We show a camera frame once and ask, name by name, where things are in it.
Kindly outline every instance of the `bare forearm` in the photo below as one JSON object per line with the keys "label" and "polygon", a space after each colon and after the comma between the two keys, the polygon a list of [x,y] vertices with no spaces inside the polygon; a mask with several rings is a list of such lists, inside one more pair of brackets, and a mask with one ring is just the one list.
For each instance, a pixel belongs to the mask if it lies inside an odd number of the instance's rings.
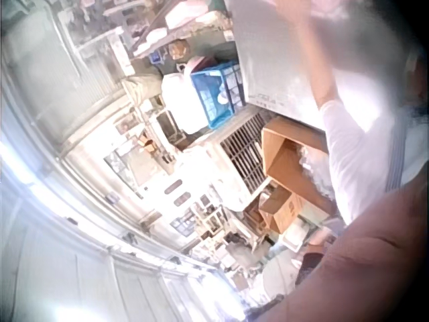
{"label": "bare forearm", "polygon": [[332,66],[310,21],[295,26],[301,54],[318,108],[327,101],[338,99]]}

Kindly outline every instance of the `blue container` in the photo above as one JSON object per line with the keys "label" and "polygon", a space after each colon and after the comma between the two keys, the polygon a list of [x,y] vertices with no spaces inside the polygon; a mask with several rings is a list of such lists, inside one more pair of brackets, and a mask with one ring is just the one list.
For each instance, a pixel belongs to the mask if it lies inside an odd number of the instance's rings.
{"label": "blue container", "polygon": [[244,92],[240,65],[227,62],[190,75],[204,112],[208,127],[216,129],[243,108]]}

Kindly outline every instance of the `plastic bin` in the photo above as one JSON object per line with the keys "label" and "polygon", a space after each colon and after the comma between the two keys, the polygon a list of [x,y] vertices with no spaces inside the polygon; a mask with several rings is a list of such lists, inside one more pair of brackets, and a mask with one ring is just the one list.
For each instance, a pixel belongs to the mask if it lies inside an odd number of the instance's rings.
{"label": "plastic bin", "polygon": [[240,65],[227,62],[190,75],[208,120],[216,129],[243,108],[244,92]]}

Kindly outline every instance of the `white cloth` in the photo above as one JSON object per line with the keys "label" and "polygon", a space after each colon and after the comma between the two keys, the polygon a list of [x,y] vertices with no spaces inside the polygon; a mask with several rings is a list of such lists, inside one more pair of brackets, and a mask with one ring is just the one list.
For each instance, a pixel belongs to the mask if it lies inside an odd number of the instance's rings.
{"label": "white cloth", "polygon": [[[364,132],[341,101],[329,101],[320,109],[329,150],[329,166],[336,203],[349,225],[385,193],[394,118],[379,116]],[[402,184],[417,175],[428,160],[428,126],[407,132]]]}

